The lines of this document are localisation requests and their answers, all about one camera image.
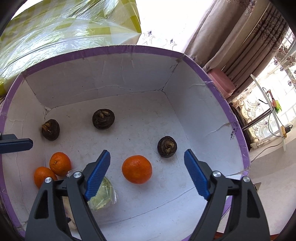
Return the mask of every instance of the metal screw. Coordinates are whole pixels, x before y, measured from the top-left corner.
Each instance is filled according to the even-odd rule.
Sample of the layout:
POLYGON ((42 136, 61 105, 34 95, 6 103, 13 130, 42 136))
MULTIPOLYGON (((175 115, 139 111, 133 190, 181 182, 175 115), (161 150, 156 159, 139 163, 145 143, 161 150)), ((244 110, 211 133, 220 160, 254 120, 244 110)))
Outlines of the metal screw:
POLYGON ((75 178, 80 178, 81 175, 82 175, 81 172, 75 172, 75 173, 73 174, 73 176, 74 176, 75 178))
POLYGON ((213 176, 214 177, 221 177, 221 172, 213 171, 213 176))
POLYGON ((243 177, 242 178, 244 182, 248 183, 251 179, 249 177, 243 177))
POLYGON ((45 180, 44 180, 46 183, 50 183, 52 181, 52 178, 51 177, 47 177, 45 180))

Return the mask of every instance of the blue rubber pad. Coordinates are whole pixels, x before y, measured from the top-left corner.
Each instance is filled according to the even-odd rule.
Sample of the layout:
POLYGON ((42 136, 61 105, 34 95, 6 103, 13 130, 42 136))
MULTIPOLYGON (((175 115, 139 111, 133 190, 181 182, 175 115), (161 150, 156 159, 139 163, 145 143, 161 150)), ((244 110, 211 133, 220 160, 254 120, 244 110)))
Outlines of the blue rubber pad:
POLYGON ((198 194, 207 200, 210 197, 207 179, 189 150, 184 153, 184 163, 198 194))
POLYGON ((110 153, 105 151, 103 156, 98 161, 96 167, 92 171, 86 183, 86 191, 84 197, 89 201, 96 195, 98 189, 102 183, 102 180, 110 165, 110 153))

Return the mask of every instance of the yellow and white plastic covering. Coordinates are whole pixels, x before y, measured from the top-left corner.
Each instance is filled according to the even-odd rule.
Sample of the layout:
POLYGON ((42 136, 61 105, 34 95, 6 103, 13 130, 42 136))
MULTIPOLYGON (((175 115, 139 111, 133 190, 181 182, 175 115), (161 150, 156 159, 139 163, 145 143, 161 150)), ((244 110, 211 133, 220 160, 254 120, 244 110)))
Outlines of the yellow and white plastic covering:
POLYGON ((75 50, 136 44, 135 0, 43 0, 13 18, 0 37, 0 96, 20 72, 75 50))

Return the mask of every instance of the pink stool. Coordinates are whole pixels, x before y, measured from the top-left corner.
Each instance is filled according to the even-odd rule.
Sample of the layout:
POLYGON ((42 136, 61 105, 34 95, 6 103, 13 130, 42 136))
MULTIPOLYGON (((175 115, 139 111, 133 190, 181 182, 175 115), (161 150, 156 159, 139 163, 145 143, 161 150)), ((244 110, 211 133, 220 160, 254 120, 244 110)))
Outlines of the pink stool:
POLYGON ((207 74, 225 99, 231 96, 235 90, 235 86, 225 73, 219 69, 212 69, 207 74))

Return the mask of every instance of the tangerine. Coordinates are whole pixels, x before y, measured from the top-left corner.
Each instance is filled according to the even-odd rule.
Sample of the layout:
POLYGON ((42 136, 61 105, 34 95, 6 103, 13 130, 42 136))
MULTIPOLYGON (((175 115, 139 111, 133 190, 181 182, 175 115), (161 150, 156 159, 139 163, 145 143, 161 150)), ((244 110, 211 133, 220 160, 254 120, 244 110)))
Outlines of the tangerine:
POLYGON ((34 182, 36 187, 40 188, 47 177, 57 180, 57 176, 47 167, 38 167, 34 173, 34 182))
POLYGON ((49 167, 55 175, 63 177, 71 170, 70 158, 63 152, 57 152, 52 155, 49 167))
POLYGON ((141 155, 128 157, 121 170, 124 177, 134 184, 143 184, 152 176, 151 163, 141 155))

